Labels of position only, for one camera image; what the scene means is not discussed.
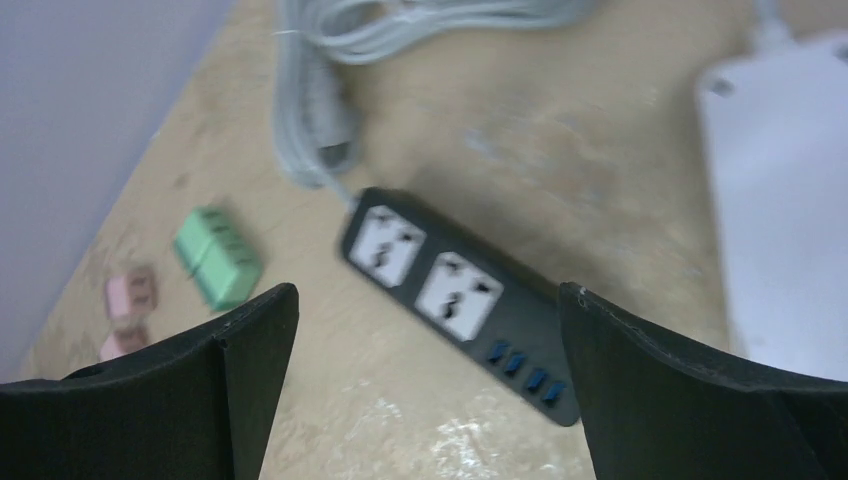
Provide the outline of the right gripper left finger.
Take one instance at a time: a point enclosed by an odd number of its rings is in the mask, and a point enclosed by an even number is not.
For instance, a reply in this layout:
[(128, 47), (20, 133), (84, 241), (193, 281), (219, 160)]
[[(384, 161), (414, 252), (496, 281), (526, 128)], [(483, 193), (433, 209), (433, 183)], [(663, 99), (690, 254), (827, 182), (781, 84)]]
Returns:
[(4, 384), (2, 477), (257, 478), (298, 320), (298, 291), (283, 283), (62, 379)]

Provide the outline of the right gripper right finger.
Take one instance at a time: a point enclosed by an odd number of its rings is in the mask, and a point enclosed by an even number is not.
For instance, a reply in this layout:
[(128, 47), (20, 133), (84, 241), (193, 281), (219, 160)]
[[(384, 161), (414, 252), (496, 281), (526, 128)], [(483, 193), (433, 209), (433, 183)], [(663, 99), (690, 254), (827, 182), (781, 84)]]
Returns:
[(599, 479), (843, 479), (847, 386), (758, 364), (558, 292), (562, 340)]

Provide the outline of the pink charger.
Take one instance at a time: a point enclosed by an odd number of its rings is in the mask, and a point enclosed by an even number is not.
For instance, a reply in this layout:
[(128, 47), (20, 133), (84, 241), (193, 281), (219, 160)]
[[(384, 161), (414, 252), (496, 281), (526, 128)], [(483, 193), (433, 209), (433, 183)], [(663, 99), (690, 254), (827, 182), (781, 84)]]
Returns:
[(101, 362), (139, 351), (150, 344), (146, 326), (138, 325), (113, 330), (106, 338), (99, 352)]

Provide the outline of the pink usb charger plug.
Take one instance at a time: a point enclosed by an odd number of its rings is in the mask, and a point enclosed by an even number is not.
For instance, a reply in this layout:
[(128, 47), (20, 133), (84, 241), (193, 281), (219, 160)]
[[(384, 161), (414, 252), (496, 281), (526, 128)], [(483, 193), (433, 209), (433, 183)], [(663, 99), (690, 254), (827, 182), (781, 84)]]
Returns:
[(111, 320), (136, 320), (158, 304), (154, 271), (141, 266), (109, 278), (104, 285), (106, 312)]

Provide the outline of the green charger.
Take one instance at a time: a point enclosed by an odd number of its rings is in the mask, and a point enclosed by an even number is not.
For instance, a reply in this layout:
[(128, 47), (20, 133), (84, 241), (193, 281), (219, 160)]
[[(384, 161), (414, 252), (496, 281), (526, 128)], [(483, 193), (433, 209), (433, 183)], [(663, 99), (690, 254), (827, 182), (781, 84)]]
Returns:
[(206, 250), (194, 278), (205, 303), (212, 311), (235, 308), (246, 302), (262, 274), (254, 249), (243, 241), (213, 241)]

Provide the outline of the black power strip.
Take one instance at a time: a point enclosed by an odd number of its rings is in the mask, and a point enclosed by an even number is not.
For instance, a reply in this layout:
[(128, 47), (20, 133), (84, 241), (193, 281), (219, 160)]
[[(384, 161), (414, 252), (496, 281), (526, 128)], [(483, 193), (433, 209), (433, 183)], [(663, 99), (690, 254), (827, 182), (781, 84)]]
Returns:
[(579, 421), (552, 282), (422, 199), (381, 187), (359, 193), (339, 254), (549, 420)]

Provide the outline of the white power strip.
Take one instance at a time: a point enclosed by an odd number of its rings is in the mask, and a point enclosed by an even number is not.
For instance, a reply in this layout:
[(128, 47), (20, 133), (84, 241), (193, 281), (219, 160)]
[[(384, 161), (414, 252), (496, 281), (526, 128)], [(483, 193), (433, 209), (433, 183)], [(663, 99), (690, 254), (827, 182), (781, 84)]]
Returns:
[(732, 350), (847, 377), (847, 34), (714, 65), (695, 99)]

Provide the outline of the green usb charger plug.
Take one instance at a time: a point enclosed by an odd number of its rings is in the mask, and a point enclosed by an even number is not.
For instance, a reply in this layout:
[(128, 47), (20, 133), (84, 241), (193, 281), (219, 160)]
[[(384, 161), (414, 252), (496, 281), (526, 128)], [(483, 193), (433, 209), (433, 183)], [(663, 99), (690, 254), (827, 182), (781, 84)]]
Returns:
[(222, 209), (202, 206), (193, 209), (185, 218), (172, 242), (183, 269), (193, 276), (208, 248), (217, 237), (230, 230), (230, 221)]

